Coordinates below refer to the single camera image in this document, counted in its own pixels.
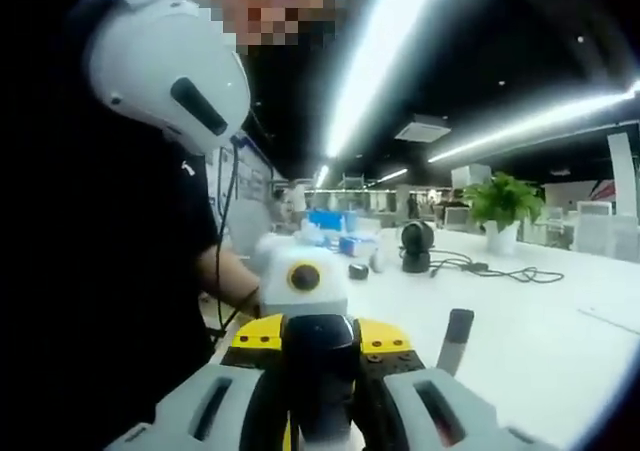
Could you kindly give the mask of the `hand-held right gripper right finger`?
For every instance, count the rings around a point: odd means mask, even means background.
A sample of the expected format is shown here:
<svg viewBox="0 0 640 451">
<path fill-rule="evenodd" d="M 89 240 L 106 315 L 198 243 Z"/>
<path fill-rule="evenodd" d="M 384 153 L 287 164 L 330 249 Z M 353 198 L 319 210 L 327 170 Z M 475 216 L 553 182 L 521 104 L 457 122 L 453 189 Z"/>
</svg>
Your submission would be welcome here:
<svg viewBox="0 0 640 451">
<path fill-rule="evenodd" d="M 450 318 L 434 367 L 426 366 L 398 327 L 354 321 L 360 370 L 351 407 L 367 450 L 552 450 L 501 425 L 493 405 L 455 379 L 471 318 Z"/>
</svg>

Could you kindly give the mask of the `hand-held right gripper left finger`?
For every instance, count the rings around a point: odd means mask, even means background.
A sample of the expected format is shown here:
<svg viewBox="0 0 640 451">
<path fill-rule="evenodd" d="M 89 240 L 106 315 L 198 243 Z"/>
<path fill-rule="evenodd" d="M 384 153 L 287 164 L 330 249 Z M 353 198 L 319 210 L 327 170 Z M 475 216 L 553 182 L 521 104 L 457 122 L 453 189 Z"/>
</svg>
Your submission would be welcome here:
<svg viewBox="0 0 640 451">
<path fill-rule="evenodd" d="M 163 398 L 109 450 L 281 450 L 286 413 L 281 314 L 250 321 L 219 363 Z"/>
</svg>

